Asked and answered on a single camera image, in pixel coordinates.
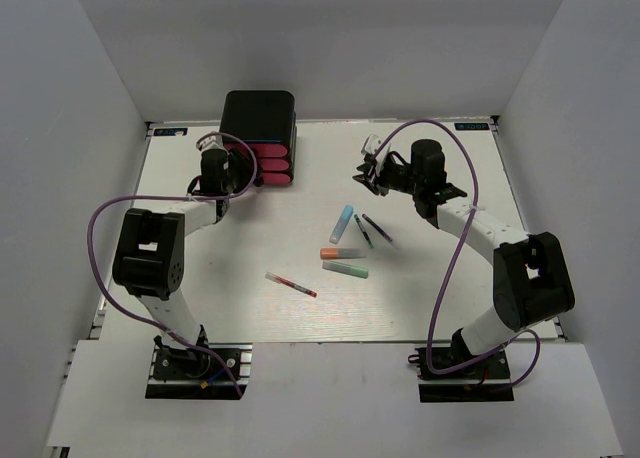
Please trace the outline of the pink top drawer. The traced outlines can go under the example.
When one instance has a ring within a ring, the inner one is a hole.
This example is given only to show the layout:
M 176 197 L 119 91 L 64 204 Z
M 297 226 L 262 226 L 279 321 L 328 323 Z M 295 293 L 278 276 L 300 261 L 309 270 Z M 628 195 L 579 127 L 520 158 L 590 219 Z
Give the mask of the pink top drawer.
M 225 148 L 230 151 L 231 149 L 238 149 L 244 155 L 248 155 L 247 147 L 237 143 L 226 141 L 224 143 Z M 253 151 L 253 154 L 258 158 L 285 158 L 290 149 L 279 143 L 249 143 L 248 147 Z

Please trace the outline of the purple gel pen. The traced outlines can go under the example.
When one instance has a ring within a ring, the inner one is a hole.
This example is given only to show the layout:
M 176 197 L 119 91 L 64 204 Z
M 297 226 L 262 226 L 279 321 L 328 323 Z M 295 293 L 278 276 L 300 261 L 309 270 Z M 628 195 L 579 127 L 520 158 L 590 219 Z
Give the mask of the purple gel pen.
M 389 243 L 395 249 L 400 249 L 397 242 L 371 217 L 366 214 L 362 214 L 362 217 L 387 243 Z

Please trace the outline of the blue highlighter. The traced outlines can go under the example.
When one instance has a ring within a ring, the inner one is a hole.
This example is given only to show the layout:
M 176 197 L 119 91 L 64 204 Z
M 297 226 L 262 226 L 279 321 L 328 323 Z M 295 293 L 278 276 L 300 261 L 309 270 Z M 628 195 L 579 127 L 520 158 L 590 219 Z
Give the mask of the blue highlighter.
M 342 235 L 344 234 L 344 231 L 353 215 L 354 209 L 351 205 L 346 205 L 344 207 L 344 209 L 342 210 L 336 225 L 334 226 L 330 238 L 329 238 L 329 242 L 332 244 L 338 244 Z

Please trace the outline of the green gel pen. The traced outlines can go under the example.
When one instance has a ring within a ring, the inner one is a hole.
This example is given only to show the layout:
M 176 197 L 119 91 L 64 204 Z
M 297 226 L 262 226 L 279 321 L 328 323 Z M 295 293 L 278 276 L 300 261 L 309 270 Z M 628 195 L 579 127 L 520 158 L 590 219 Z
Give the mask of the green gel pen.
M 361 218 L 358 216 L 358 214 L 355 214 L 355 213 L 353 215 L 353 218 L 354 218 L 354 220 L 356 222 L 356 225 L 359 228 L 361 234 L 363 235 L 363 238 L 366 241 L 368 247 L 370 249 L 374 249 L 374 244 L 373 244 L 373 242 L 372 242 L 372 240 L 370 238 L 369 233 L 367 232 L 366 228 L 364 227 L 364 225 L 363 225 L 363 223 L 361 221 Z

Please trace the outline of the orange highlighter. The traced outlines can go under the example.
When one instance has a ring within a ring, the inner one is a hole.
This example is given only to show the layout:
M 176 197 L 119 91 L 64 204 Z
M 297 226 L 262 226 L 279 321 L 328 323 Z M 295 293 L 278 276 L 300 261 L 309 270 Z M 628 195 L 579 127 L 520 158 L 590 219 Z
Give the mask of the orange highlighter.
M 360 259 L 365 258 L 366 252 L 358 248 L 327 247 L 320 249 L 322 260 Z

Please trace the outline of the green highlighter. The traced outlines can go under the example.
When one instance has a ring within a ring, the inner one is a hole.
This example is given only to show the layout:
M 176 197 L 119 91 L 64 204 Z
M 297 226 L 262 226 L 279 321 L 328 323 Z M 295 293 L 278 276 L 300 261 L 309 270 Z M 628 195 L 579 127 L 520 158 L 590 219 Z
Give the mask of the green highlighter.
M 361 279 L 367 279 L 369 276 L 369 270 L 365 267 L 349 265 L 337 261 L 325 260 L 322 263 L 322 268 L 327 271 L 332 271 L 335 273 L 340 273 Z

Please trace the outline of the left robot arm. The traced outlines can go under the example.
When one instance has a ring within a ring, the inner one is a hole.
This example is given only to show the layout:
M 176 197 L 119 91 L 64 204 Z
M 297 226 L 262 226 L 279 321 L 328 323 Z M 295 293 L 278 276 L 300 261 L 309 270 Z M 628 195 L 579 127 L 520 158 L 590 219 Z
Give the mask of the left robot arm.
M 161 344 L 180 349 L 176 362 L 188 376 L 205 374 L 212 355 L 181 291 L 186 237 L 219 223 L 231 197 L 253 185 L 258 173 L 250 154 L 214 146 L 201 153 L 200 175 L 187 200 L 163 211 L 131 208 L 124 215 L 113 280 L 147 309 L 162 332 Z

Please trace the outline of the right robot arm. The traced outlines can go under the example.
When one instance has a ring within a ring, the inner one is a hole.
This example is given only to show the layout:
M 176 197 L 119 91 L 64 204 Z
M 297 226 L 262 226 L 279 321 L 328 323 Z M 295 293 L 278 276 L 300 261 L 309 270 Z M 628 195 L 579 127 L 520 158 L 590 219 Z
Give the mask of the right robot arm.
M 488 357 L 530 327 L 572 310 L 575 295 L 558 238 L 514 228 L 468 199 L 447 179 L 441 145 L 414 142 L 403 162 L 375 135 L 363 145 L 363 163 L 354 179 L 378 196 L 397 191 L 412 197 L 420 217 L 455 236 L 493 269 L 492 304 L 451 338 L 445 367 L 428 366 L 436 375 L 458 372 L 472 377 Z

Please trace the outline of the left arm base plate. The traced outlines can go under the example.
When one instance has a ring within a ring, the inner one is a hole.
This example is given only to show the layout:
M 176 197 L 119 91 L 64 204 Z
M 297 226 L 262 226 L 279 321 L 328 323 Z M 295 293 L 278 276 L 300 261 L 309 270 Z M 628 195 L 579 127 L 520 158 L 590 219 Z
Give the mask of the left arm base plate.
M 249 383 L 252 345 L 212 346 L 230 369 L 242 393 Z M 146 399 L 220 401 L 239 400 L 235 385 L 224 367 L 210 355 L 197 358 L 190 350 L 155 346 Z

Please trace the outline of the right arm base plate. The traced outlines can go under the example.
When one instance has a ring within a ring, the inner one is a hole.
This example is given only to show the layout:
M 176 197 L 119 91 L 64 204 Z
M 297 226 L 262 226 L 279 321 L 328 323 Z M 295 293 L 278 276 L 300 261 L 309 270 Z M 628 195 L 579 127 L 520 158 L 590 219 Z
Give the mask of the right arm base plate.
M 416 348 L 407 361 L 417 372 L 421 403 L 489 403 L 514 400 L 511 372 L 504 351 L 481 363 L 446 375 L 436 375 L 428 369 L 425 347 Z

